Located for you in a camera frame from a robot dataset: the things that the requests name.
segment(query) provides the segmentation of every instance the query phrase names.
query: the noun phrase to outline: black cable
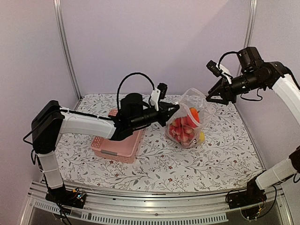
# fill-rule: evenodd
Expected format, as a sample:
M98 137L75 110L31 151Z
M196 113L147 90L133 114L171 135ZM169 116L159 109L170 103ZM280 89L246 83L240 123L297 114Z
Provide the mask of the black cable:
M89 116L89 117L93 117L93 118L99 118L99 119L102 119L102 120L112 120L112 118L97 116L97 115L90 114L90 113L85 113L85 112L77 112L77 111L73 111L73 110L68 111L68 110L62 109L61 112L72 113L72 114L77 114L77 115L81 115L81 116Z
M143 77L145 77L146 79L148 79L148 81L151 83L153 90L155 89L153 81L146 74L143 74L143 73L140 73L140 72L135 72L135 73L131 73L131 74L125 76L123 78L123 80L121 81L121 83L119 84L119 87L118 87L118 90L117 90L117 108L118 108L118 111L120 111L119 93L120 93L121 86L122 86L122 84L125 82L125 80L127 78L129 78L130 76L133 76L133 75L142 75Z
M229 55L229 54L237 54L237 52L235 52L235 51L230 51L230 52L224 53L224 54L221 56L221 58L220 58L220 60L219 60L219 63L217 64L218 69L220 69L221 61L224 59L225 56L227 56L227 55Z
M262 89L262 88L258 88L258 89L257 89L257 92L256 92L256 95L257 95L258 97L260 97L260 99L245 98L245 97L242 96L243 94L240 95L240 98L243 99L243 100L246 100L246 101L260 102L260 101L263 99L263 97L262 97L261 95L258 94L258 91L259 91L260 89Z
M49 189L48 182L47 182L47 179L46 179L45 174L44 174L44 179L45 179L45 184L46 184L46 186L47 186L47 189ZM60 203L58 203L58 202L55 201L55 198L51 195L50 192L48 192L48 193L49 193L49 195L51 196L51 198L52 198L52 200L54 201L54 203L55 203L55 204L57 205L57 207L60 209L60 218L61 218L62 222L63 222L65 225L72 225L71 221L69 220L69 218L67 217L67 215L66 215L66 213L65 213L65 211L64 211L64 207L63 207ZM66 222L65 222L64 219L62 218L62 214L65 216L65 219L67 220L67 222L68 222L69 224L66 224Z
M274 187L274 189L275 189L275 198L274 198L274 201L273 201L271 207L269 208L269 210L268 210L265 214L263 214L263 215L257 217L257 219L262 218L262 217L264 217L265 215L267 215L267 214L272 210L272 208L274 207L275 202L276 202L276 198L277 198L277 189L276 189L276 187L275 187L274 185L273 185L273 187Z
M32 161L33 165L35 165L36 164L37 155L34 154L34 157L33 157L33 155L32 155L33 152L34 152L34 149L31 151L31 161Z
M72 113L72 114L77 114L77 115L81 115L81 116L89 116L89 117L93 117L93 118L99 118L99 119L102 119L102 120L112 120L112 118L108 118L108 117L102 117L102 116L96 116L94 114L90 114L90 113L84 113L84 112L77 112L77 111L73 111L73 110L66 110L66 109L59 109L59 110L54 110L50 113L48 113L41 122L39 122L39 124L37 124L24 138L23 138L23 141L27 144L30 144L32 145L31 142L29 141L26 141L26 138L29 137L37 128L39 128L41 126L41 124L43 124L48 118L49 116L51 116L53 113L56 113L56 112L64 112L64 113Z
M300 181L300 177L298 178L298 180L296 180L296 176L297 176L297 174L295 174L295 175L294 175L294 178L293 178L293 182L294 182L295 184L297 184L297 183Z
M31 142L26 141L26 138L29 137L29 136L30 136L37 128L39 128L39 127L41 126L41 124L44 123L44 122L48 119L48 117L52 115L52 113L56 113L56 112L60 112L60 110L54 110L54 111L48 113L48 114L43 118L43 120L42 120L39 124L37 124L37 125L35 126L35 128L33 128L27 135L25 135L25 137L23 138L23 141L24 141L25 143L27 143L27 144L31 144L31 145L32 145Z
M228 201L228 196L231 192L233 191L237 191L237 192L240 192L239 190L236 190L236 189L233 189L233 190L230 190L227 194L226 194L226 197L225 197L225 202L229 204L229 201Z
M300 90L300 86L299 86L299 84L298 84L298 82L297 82L297 80L296 80L294 74L292 73L292 71L291 71L288 67L285 67L285 68L287 69L287 71L288 71L289 74L291 75L292 80L294 81L294 83L295 83L295 85L297 86L297 88Z
M231 79L233 79L233 76L229 75L228 73L225 73L223 70L221 70L223 74L229 76Z

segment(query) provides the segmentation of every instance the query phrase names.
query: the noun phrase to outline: metal pole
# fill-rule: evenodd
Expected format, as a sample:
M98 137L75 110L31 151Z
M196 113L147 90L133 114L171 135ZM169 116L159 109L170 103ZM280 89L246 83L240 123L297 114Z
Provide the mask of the metal pole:
M63 18L62 18L62 11L61 11L61 5L60 5L60 0L54 0L54 10L55 10L55 16L56 16L56 21L57 21L57 26L60 34L60 40L61 40L61 45L62 49L65 55L66 59L66 64L67 64L67 69L69 71L70 79L74 88L74 92L76 94L76 97L78 100L82 98L80 90L79 90L79 85L77 82L77 78L75 76L72 60L71 60L71 55L67 43L67 38L66 38L66 32L65 32L65 27L63 23Z
M255 22L255 16L256 16L256 9L257 9L257 0L251 0L244 48L248 47L251 42L251 37L252 37L254 22ZM239 65L236 76L239 76L240 73L241 73L241 66Z

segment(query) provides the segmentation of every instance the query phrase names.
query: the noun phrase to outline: white patterned surface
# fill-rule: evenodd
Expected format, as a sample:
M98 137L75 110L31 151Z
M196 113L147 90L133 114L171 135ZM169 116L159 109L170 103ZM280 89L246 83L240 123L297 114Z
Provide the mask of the white patterned surface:
M166 96L175 102L179 96ZM234 105L212 104L214 116L204 128L206 141L182 149L165 137L164 128L147 128L133 164L95 156L93 136L63 135L56 149L64 180L141 191L194 192L244 187L262 167ZM116 95L86 95L78 111L106 116Z

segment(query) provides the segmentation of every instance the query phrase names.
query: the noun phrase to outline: yellow fruit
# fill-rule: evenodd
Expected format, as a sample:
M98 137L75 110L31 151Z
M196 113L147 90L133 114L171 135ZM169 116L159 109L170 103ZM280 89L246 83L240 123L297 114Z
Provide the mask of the yellow fruit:
M204 135L203 131L201 131L201 133L200 133L199 140L201 143L203 143L205 141L205 135Z

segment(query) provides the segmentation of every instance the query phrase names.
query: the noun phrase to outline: red fruit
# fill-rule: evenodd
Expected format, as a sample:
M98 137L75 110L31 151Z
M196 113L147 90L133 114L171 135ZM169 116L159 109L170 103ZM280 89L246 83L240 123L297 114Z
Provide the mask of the red fruit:
M180 136L177 135L177 136L175 137L175 140L176 140L178 143L180 143Z
M174 127L179 127L180 126L180 118L174 119L174 121L172 122L172 125Z
M181 125L186 125L186 124L188 124L188 117L187 117L187 116L182 117L181 120L180 120L180 122L181 122Z
M180 135L182 133L182 127L176 127L175 132L176 135Z
M173 136L174 134L176 134L175 129L176 129L176 127L174 127L172 124L170 124L170 126L169 126L169 134L171 136Z
M189 142L182 142L181 144L183 147L186 147L186 148L189 146Z
M181 133L180 139L181 139L183 142L187 142L187 141L188 141L188 135L187 135L186 133Z
M184 127L183 127L183 131L184 131L184 133L186 133L186 134L190 134L190 133L193 132L193 129L192 129L191 127L189 127L189 126L184 126Z
M172 138L174 138L175 135L176 135L176 133L175 133L174 130L169 130L169 135L170 135Z
M193 120L187 116L187 124L191 127L191 128L196 128L197 125L193 122Z
M189 140L193 140L195 138L195 133L192 132L188 135Z

